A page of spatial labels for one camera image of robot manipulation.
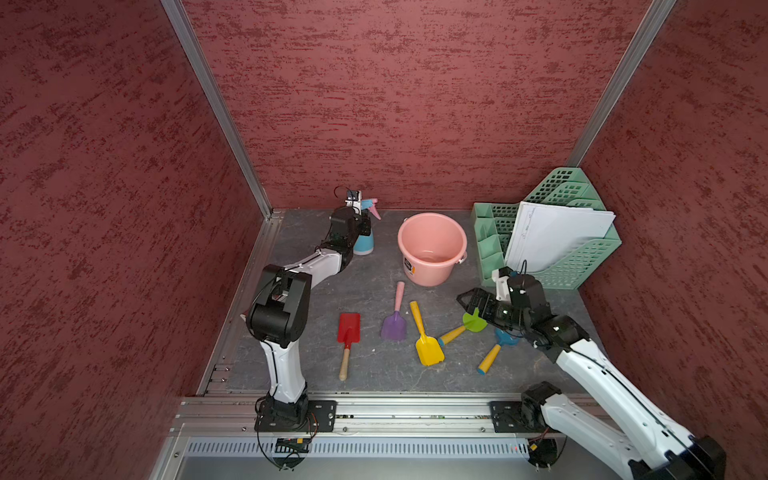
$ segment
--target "vent grille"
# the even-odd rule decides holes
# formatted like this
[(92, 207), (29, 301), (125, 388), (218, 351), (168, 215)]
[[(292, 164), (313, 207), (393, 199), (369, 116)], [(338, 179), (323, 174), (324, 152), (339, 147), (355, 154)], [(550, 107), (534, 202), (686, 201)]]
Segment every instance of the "vent grille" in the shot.
[[(268, 456), (285, 456), (276, 439), (262, 439)], [(186, 452), (191, 457), (261, 456), (256, 439), (196, 437)], [(315, 438), (308, 457), (326, 458), (528, 458), (525, 439)]]

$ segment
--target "wooden handle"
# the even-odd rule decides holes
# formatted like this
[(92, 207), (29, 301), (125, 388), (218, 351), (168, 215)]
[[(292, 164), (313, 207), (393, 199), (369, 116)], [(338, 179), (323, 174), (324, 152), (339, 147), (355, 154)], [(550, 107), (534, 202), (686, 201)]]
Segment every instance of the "wooden handle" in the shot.
[(349, 349), (344, 349), (344, 359), (341, 361), (341, 370), (339, 370), (339, 380), (341, 380), (342, 382), (346, 380), (346, 369), (348, 366), (349, 366)]

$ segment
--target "white paper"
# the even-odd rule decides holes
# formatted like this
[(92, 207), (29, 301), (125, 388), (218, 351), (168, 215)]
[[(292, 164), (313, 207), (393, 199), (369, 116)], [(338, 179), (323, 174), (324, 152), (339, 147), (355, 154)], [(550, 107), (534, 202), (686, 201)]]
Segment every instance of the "white paper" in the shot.
[(507, 266), (541, 272), (589, 240), (603, 238), (614, 222), (613, 212), (591, 208), (521, 202), (505, 255)]

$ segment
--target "red textured wall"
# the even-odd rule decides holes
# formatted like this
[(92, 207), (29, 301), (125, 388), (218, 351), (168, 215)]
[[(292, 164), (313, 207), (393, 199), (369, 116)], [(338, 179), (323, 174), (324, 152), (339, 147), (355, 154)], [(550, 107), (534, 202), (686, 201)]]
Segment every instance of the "red textured wall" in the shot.
[(186, 0), (275, 207), (519, 201), (570, 153), (649, 0)]
[(582, 164), (624, 241), (583, 288), (611, 359), (768, 478), (768, 2), (678, 0)]
[(3, 2), (0, 71), (0, 478), (146, 478), (258, 210), (160, 2)]

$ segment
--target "red toy shovel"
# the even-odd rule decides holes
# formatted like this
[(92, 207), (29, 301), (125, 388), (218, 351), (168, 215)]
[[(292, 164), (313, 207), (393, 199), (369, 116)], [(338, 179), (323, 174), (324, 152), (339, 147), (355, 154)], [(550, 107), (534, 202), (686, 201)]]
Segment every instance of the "red toy shovel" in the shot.
[(339, 370), (339, 380), (346, 380), (346, 369), (349, 365), (349, 348), (360, 341), (360, 314), (342, 313), (339, 318), (339, 336), (336, 339), (344, 344), (344, 360)]

